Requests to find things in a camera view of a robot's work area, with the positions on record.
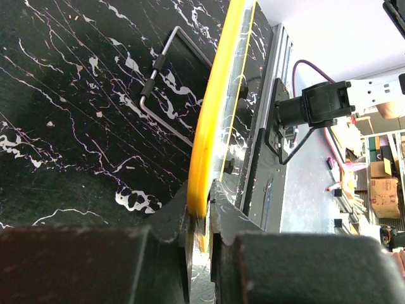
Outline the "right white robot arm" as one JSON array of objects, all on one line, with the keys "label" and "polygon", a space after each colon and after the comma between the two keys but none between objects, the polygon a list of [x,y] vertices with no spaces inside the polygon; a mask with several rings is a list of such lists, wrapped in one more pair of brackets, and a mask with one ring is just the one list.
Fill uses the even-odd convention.
[{"label": "right white robot arm", "polygon": [[308,124],[323,128],[336,119],[363,115],[372,106],[404,101],[404,74],[380,78],[322,82],[302,90],[299,97],[278,101],[275,119],[284,128]]}]

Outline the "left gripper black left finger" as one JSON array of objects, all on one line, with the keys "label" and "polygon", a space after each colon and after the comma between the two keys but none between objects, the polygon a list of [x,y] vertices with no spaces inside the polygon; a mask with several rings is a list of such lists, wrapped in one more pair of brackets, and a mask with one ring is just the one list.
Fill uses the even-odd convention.
[{"label": "left gripper black left finger", "polygon": [[133,227],[17,227],[1,233],[2,303],[188,303],[187,185]]}]

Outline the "brown cardboard box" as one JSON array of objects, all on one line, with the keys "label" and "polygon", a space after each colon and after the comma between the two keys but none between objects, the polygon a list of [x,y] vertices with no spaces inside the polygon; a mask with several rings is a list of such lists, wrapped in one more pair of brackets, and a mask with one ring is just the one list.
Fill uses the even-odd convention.
[{"label": "brown cardboard box", "polygon": [[371,207],[379,219],[399,219],[399,198],[396,178],[378,178],[370,181]]}]

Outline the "white whiteboard with orange frame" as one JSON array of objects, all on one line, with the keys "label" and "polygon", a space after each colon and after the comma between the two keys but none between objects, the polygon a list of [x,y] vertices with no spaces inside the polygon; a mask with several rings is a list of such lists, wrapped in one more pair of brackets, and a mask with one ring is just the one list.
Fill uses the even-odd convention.
[{"label": "white whiteboard with orange frame", "polygon": [[202,253],[209,248],[209,193],[225,169],[255,8],[255,1],[230,2],[197,120],[187,209]]}]

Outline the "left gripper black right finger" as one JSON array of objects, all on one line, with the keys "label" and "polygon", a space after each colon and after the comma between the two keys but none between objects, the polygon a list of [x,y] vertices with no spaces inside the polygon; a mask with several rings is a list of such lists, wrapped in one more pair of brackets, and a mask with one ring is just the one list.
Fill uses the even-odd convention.
[{"label": "left gripper black right finger", "polygon": [[404,279],[376,240],[347,234],[269,234],[210,194],[211,280],[217,303],[403,303]]}]

